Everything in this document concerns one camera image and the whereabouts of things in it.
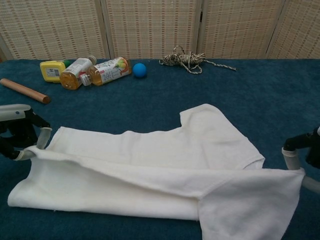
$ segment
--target yellow bottle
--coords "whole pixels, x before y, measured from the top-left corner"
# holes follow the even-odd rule
[[[80,87],[81,81],[79,79],[81,74],[84,74],[89,67],[97,63],[95,56],[81,57],[65,69],[60,75],[61,85],[65,89],[76,90]]]
[[[123,57],[117,57],[89,67],[86,74],[82,74],[80,76],[80,80],[84,86],[88,86],[90,84],[100,86],[131,74],[131,72],[132,68],[130,61]]]
[[[43,61],[40,63],[40,69],[46,82],[60,83],[60,74],[69,65],[69,60]]]

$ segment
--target wooden dowel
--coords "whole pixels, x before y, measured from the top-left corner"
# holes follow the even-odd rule
[[[6,78],[2,78],[0,80],[0,84],[9,88],[9,89],[12,89],[12,90],[15,90],[17,91],[18,93],[21,93],[23,95],[26,95],[34,100],[37,100],[43,104],[48,104],[51,102],[51,98],[47,95],[44,95],[38,91],[35,91],[31,88],[28,88],[26,86],[23,86],[19,83],[16,83],[14,81],[11,81],[9,79],[6,79]]]

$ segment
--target white t-shirt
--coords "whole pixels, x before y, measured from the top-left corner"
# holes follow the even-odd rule
[[[216,107],[180,113],[169,131],[109,134],[61,127],[48,150],[135,166],[179,169],[260,169],[264,157]]]
[[[170,131],[60,128],[46,150],[26,149],[36,157],[9,206],[199,220],[204,240],[281,239],[304,171],[260,169],[263,156],[211,105],[180,115]]]

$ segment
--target wicker divider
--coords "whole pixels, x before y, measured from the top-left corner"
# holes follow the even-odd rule
[[[0,47],[14,59],[108,57],[96,6],[99,0],[2,0]]]
[[[0,63],[6,60],[12,60],[12,59],[14,58],[12,57],[4,39],[1,37],[1,34],[0,34]]]
[[[268,58],[320,58],[320,0],[287,0],[285,5]]]
[[[200,0],[101,0],[111,57],[161,58],[196,51]]]
[[[198,53],[207,58],[265,58],[283,0],[204,0]]]

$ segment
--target blue felt cloth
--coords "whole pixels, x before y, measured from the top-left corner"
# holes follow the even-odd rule
[[[75,91],[45,82],[40,62],[6,61],[0,64],[0,78],[45,93],[52,102],[44,105],[0,86],[0,105],[31,105],[51,123],[53,133],[60,126],[112,134],[166,131],[180,126],[179,112],[208,103],[218,107],[265,156],[265,168],[286,169],[281,154],[286,138],[320,124],[320,60],[216,60],[236,67],[237,72],[205,64],[201,75],[159,65],[157,60],[133,60],[146,65],[146,78],[129,75]],[[320,180],[320,170],[307,165],[305,156],[306,150],[300,151],[307,174]],[[10,191],[27,177],[30,166],[29,160],[15,162],[0,156],[1,240],[202,238],[196,221],[8,207]],[[319,222],[320,196],[302,189],[283,239],[319,239]]]

